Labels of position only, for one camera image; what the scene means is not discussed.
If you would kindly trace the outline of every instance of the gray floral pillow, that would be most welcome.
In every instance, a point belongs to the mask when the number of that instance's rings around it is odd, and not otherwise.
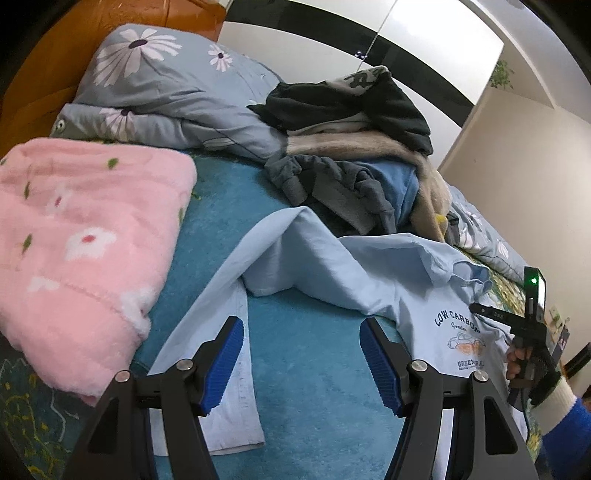
[[[466,200],[460,190],[451,185],[449,189],[452,193],[452,211],[460,220],[460,242],[457,246],[506,278],[523,285],[524,267],[527,265],[525,260]]]
[[[52,136],[228,150],[264,163],[287,140],[247,106],[264,103],[279,81],[200,35],[123,25],[99,47]]]

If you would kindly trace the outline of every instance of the pink blanket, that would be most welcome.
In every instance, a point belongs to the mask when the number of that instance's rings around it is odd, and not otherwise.
[[[0,160],[0,329],[92,403],[150,332],[197,180],[184,154],[46,139]]]

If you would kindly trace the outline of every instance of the light blue t-shirt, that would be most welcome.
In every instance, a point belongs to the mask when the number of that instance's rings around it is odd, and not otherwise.
[[[447,244],[410,233],[337,239],[309,208],[280,210],[242,238],[170,335],[150,373],[190,358],[229,315],[239,316],[245,321],[245,343],[220,406],[203,419],[202,428],[210,450],[220,453],[262,445],[246,290],[266,296],[295,287],[315,299],[393,320],[413,358],[450,375],[468,377],[484,369],[505,396],[509,327],[474,317],[468,306],[473,301],[492,305],[486,295],[491,285],[486,267]],[[278,328],[285,321],[291,320],[278,318]],[[451,413],[444,412],[442,420],[435,480],[445,477]],[[515,410],[514,418],[525,432],[521,413]],[[153,417],[152,426],[159,421]],[[162,455],[164,438],[152,432],[155,453]]]

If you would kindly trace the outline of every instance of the wooden headboard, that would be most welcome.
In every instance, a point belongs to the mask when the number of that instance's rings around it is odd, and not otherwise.
[[[116,27],[156,25],[216,41],[225,15],[215,0],[80,0],[43,35],[8,86],[0,112],[0,157],[19,143],[49,135],[96,49]]]

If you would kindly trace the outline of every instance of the wardrobe door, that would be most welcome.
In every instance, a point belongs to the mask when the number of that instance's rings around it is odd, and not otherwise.
[[[220,43],[288,83],[355,72],[395,0],[234,0]]]
[[[460,0],[397,0],[364,67],[386,65],[431,128],[438,166],[482,95],[503,42]]]

